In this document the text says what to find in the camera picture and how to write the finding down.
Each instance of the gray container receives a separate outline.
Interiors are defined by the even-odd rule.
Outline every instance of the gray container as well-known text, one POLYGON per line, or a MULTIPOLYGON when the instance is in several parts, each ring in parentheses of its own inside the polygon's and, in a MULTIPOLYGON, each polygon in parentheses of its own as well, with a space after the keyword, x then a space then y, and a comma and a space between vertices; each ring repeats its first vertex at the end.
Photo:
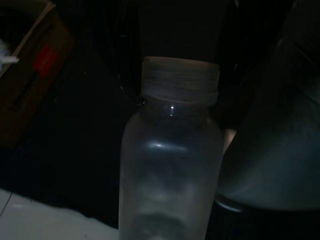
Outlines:
POLYGON ((128 122, 121 146, 120 240, 203 240, 223 156, 209 117, 219 66, 146 57, 145 106, 128 122))

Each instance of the red label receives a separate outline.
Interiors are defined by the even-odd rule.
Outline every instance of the red label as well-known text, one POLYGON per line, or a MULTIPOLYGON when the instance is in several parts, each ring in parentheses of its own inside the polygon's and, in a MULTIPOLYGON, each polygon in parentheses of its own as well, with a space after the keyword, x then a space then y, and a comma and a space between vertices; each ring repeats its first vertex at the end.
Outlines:
POLYGON ((45 77, 57 58, 57 53, 48 44, 45 44, 36 57, 33 68, 39 72, 42 77, 45 77))

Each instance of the bottle cap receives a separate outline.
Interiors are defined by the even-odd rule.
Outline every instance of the bottle cap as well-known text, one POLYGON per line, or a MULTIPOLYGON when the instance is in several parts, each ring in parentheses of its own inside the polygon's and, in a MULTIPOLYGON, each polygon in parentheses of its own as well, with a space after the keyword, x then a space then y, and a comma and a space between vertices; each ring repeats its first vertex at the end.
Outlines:
POLYGON ((213 105, 218 97, 218 64, 147 56, 142 66, 142 96, 180 103, 213 105))

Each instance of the bottle neck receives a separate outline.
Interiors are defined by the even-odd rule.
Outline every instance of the bottle neck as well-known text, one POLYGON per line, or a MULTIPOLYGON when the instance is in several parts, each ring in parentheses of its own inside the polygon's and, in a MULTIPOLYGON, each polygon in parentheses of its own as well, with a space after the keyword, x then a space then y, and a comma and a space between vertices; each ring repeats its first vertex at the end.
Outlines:
POLYGON ((148 97, 145 99, 145 110, 152 113, 172 118, 207 118, 209 105, 180 103, 169 100, 160 100, 148 97))

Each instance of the frosted plastic bottle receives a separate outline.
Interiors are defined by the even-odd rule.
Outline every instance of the frosted plastic bottle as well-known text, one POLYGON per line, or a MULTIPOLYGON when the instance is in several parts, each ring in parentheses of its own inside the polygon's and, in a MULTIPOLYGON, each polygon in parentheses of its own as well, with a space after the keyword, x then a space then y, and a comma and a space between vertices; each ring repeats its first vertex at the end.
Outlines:
POLYGON ((219 66, 146 57, 145 106, 121 146, 119 240, 204 240, 223 138, 209 117, 219 66))

